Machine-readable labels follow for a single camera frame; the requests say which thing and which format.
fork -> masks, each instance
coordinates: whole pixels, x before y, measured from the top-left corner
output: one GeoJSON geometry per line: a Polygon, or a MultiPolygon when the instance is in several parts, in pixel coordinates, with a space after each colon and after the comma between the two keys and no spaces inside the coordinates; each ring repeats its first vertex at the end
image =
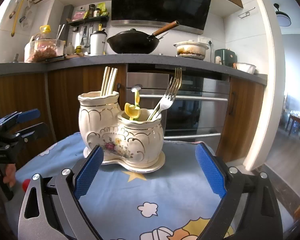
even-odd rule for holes
{"type": "Polygon", "coordinates": [[[153,118],[156,118],[163,110],[166,110],[171,107],[171,105],[173,104],[176,98],[177,92],[181,86],[181,81],[182,81],[181,68],[176,68],[172,85],[170,86],[171,84],[171,80],[170,80],[169,86],[165,94],[163,95],[163,97],[160,99],[158,103],[159,110],[156,111],[156,109],[158,108],[157,105],[156,108],[154,109],[152,116],[150,116],[148,120],[152,120],[153,118]]]}

power cord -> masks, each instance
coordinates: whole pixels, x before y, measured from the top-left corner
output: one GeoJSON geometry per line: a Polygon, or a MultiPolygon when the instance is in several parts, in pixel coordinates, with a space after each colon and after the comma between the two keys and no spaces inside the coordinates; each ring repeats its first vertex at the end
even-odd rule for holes
{"type": "Polygon", "coordinates": [[[212,59],[211,59],[211,53],[212,53],[211,44],[212,44],[212,42],[211,42],[211,41],[209,41],[208,43],[209,43],[209,45],[210,45],[210,62],[212,63],[212,59]]]}

gray countertop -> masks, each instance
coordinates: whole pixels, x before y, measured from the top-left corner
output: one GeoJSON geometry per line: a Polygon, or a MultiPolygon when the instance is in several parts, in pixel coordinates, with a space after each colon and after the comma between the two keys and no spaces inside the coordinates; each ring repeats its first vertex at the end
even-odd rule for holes
{"type": "Polygon", "coordinates": [[[197,59],[170,57],[163,55],[148,54],[111,54],[102,56],[78,57],[67,60],[56,61],[52,63],[0,63],[0,76],[16,73],[41,73],[58,69],[88,66],[88,65],[106,65],[106,64],[128,64],[144,63],[157,65],[181,66],[195,68],[203,71],[212,71],[237,77],[252,82],[267,85],[267,75],[252,75],[246,72],[230,68],[224,65],[218,65],[197,59]]]}

blue gripper pad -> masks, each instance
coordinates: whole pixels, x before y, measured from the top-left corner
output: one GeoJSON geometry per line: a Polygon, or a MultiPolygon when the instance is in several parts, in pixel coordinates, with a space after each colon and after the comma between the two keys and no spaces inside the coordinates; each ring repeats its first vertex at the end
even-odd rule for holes
{"type": "Polygon", "coordinates": [[[32,110],[20,113],[17,117],[17,122],[18,123],[27,122],[27,121],[36,119],[39,116],[40,116],[40,111],[37,108],[32,109],[32,110]]]}
{"type": "Polygon", "coordinates": [[[195,148],[195,157],[203,170],[213,193],[218,194],[220,198],[223,198],[226,194],[225,178],[212,160],[212,154],[204,145],[198,144],[195,148]]]}
{"type": "Polygon", "coordinates": [[[96,176],[101,163],[103,162],[103,149],[102,147],[98,147],[97,150],[92,153],[89,160],[82,167],[78,176],[75,179],[75,189],[74,196],[77,200],[80,199],[81,196],[86,195],[90,185],[96,176]]]}

white pot with lid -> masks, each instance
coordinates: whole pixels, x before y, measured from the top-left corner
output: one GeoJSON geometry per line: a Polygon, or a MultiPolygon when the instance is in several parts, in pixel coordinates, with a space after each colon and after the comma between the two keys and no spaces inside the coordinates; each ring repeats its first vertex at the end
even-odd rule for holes
{"type": "Polygon", "coordinates": [[[178,57],[190,57],[196,59],[204,59],[206,56],[206,50],[209,47],[201,42],[193,40],[181,41],[173,44],[177,48],[178,57]]]}
{"type": "Polygon", "coordinates": [[[103,55],[107,34],[105,30],[94,31],[90,36],[90,56],[103,55]]]}

